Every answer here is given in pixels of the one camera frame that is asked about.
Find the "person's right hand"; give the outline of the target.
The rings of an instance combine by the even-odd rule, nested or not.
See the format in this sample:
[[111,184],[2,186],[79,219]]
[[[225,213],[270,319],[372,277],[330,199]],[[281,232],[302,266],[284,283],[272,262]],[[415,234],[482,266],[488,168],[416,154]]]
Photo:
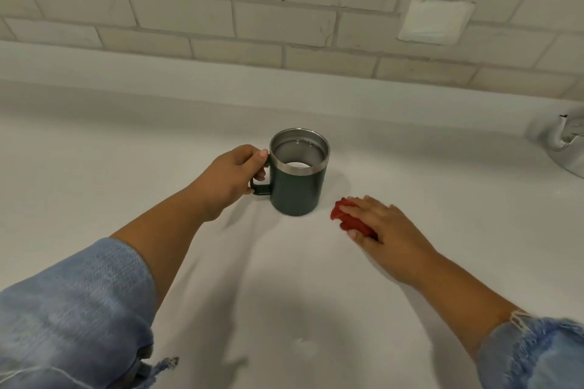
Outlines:
[[398,282],[419,288],[439,259],[439,253],[396,206],[386,206],[376,199],[349,197],[357,207],[340,209],[358,218],[378,235],[378,248],[361,248],[376,264]]

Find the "person's left hand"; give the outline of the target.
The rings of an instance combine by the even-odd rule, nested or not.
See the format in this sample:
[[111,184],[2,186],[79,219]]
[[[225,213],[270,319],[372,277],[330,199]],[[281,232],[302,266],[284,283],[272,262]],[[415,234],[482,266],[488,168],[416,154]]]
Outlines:
[[237,147],[216,157],[191,185],[203,220],[215,220],[243,195],[252,194],[251,181],[264,180],[265,176],[265,167],[261,171],[245,171],[237,164]]

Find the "red cleaning cloth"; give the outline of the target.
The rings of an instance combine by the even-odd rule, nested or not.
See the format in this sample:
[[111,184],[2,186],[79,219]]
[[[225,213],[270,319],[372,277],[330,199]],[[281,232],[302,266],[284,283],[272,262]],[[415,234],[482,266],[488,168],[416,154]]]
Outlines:
[[339,225],[342,230],[345,231],[356,230],[360,232],[364,237],[368,237],[375,241],[378,241],[377,233],[358,218],[355,218],[354,216],[348,215],[347,213],[343,212],[340,209],[343,206],[357,207],[357,205],[354,202],[348,200],[347,198],[341,198],[340,200],[335,202],[335,205],[331,210],[330,219],[332,221],[338,220],[340,222]]

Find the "dark green steel mug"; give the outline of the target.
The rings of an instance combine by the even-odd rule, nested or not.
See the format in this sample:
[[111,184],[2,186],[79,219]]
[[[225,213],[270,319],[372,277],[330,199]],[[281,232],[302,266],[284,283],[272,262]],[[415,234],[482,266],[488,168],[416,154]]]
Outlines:
[[252,193],[268,196],[283,215],[307,215],[317,207],[330,154],[328,141],[313,130],[281,130],[272,137],[264,164],[269,182],[257,185],[251,180]]

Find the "person's left forearm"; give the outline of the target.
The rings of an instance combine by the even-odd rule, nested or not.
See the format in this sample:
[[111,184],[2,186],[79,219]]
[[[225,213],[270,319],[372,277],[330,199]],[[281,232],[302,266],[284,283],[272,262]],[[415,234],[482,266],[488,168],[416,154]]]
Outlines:
[[136,217],[111,237],[134,249],[150,271],[157,308],[163,303],[204,223],[222,212],[217,201],[193,183]]

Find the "person's right forearm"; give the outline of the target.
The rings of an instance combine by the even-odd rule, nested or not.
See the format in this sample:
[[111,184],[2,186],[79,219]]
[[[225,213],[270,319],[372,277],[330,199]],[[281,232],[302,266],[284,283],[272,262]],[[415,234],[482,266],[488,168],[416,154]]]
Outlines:
[[521,309],[437,251],[422,253],[420,260],[413,288],[476,360],[487,336]]

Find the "blue denim right sleeve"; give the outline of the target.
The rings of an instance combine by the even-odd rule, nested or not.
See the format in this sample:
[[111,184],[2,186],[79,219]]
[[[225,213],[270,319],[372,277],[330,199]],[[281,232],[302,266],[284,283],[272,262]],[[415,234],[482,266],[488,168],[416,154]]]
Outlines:
[[482,342],[482,389],[584,389],[584,324],[513,312]]

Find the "blue denim sleeve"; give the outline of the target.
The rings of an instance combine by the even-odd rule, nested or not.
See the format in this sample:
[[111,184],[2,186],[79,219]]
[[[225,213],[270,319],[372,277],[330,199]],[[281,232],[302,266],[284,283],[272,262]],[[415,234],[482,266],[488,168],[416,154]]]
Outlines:
[[179,363],[147,363],[156,312],[142,257],[100,239],[0,291],[0,389],[151,389]]
[[482,389],[584,389],[584,324],[513,312],[482,342]]

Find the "chrome sink faucet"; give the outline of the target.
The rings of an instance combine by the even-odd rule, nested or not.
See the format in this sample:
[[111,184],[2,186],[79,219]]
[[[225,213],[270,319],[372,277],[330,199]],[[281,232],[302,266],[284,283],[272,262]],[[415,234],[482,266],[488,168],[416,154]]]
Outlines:
[[524,135],[560,168],[584,179],[584,102],[556,102],[541,110]]

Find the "blue denim left sleeve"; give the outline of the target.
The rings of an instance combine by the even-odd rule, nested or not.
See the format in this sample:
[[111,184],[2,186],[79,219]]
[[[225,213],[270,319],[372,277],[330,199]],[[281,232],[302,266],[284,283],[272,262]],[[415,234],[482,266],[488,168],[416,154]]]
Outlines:
[[100,239],[0,291],[0,389],[151,389],[179,363],[147,363],[156,312],[142,257]]

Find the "white wall outlet cover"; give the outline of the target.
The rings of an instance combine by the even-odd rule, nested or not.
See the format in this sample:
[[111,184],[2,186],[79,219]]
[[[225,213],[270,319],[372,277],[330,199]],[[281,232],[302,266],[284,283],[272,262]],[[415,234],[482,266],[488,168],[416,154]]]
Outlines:
[[476,3],[450,0],[411,0],[397,39],[427,45],[455,45]]

